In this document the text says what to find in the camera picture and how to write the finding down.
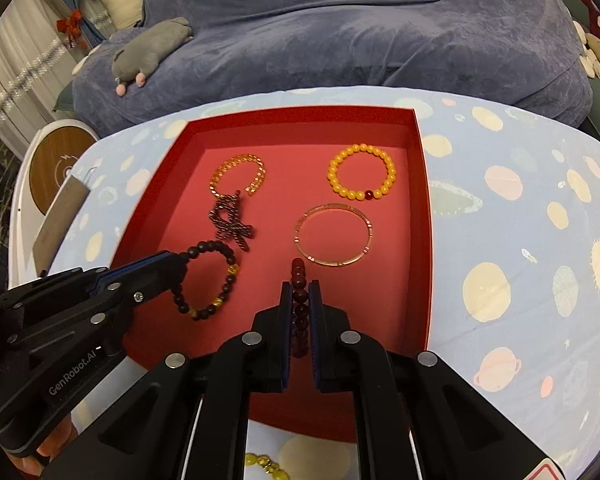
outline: yellow bead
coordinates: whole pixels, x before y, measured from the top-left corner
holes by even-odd
[[[289,480],[289,475],[286,474],[282,469],[278,469],[271,473],[272,480]]]

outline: wooden disc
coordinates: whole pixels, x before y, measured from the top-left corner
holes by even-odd
[[[49,210],[71,168],[95,141],[77,126],[58,128],[42,139],[29,168],[31,195],[42,214]]]

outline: purple beaded bow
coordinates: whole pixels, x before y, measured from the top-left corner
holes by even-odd
[[[249,246],[245,238],[253,238],[255,229],[251,225],[245,225],[240,222],[242,217],[239,206],[240,190],[233,195],[220,195],[214,208],[209,212],[209,219],[218,228],[216,238],[227,240],[233,238],[244,252],[249,252]],[[227,211],[228,220],[220,216],[222,210]]]

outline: red box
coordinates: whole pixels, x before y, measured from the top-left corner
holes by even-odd
[[[387,150],[397,178],[380,200],[349,201],[333,192],[329,161],[353,143]],[[211,174],[240,153],[259,156],[267,176],[253,196],[242,196],[242,221],[257,232],[251,251],[235,248],[240,274],[231,297],[212,318],[194,322],[176,310],[171,294],[136,309],[125,337],[130,357],[151,368],[165,355],[215,351],[226,339],[251,327],[253,315],[278,304],[282,281],[290,279],[294,227],[308,209],[349,203],[371,221],[370,251],[346,267],[306,262],[307,279],[320,280],[326,304],[347,311],[354,329],[378,339],[388,350],[413,355],[427,347],[431,297],[431,220],[420,134],[412,110],[362,106],[276,108],[191,121],[174,142],[148,184],[120,241],[112,267],[158,250],[185,251],[214,238],[208,219],[215,197]],[[243,163],[218,184],[222,193],[244,189],[255,165]],[[376,189],[384,164],[374,156],[348,158],[338,169],[349,189]],[[302,246],[326,259],[360,252],[366,227],[355,215],[328,211],[306,222]],[[189,263],[183,283],[190,306],[203,308],[216,297],[226,274],[219,254]],[[349,394],[314,390],[310,355],[292,359],[289,389],[282,395],[251,397],[250,417],[297,433],[355,441]]]

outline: metal bangle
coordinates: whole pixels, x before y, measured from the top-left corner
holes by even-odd
[[[308,254],[302,248],[302,246],[300,245],[300,229],[302,228],[302,224],[312,214],[317,213],[318,211],[325,211],[327,209],[341,209],[343,211],[349,211],[349,212],[353,213],[354,215],[362,218],[362,220],[365,222],[366,228],[369,232],[369,238],[366,240],[365,248],[362,250],[362,252],[360,254],[357,254],[356,256],[354,256],[353,258],[350,258],[349,260],[344,260],[343,262],[328,262],[326,260],[319,260],[318,258],[314,258],[313,256]],[[359,211],[358,209],[351,207],[350,205],[346,205],[346,204],[323,204],[323,205],[319,205],[319,206],[309,209],[309,211],[304,213],[302,215],[302,217],[298,220],[298,222],[296,223],[296,236],[294,237],[294,242],[296,244],[296,249],[298,249],[298,252],[300,254],[302,254],[302,256],[304,256],[310,262],[313,262],[313,263],[316,263],[318,265],[322,265],[325,267],[344,267],[346,265],[355,263],[360,258],[362,258],[362,256],[364,256],[365,254],[367,254],[369,252],[369,247],[371,247],[371,239],[373,237],[374,237],[374,231],[372,229],[371,222],[369,221],[369,218],[367,218],[362,213],[362,211]]]

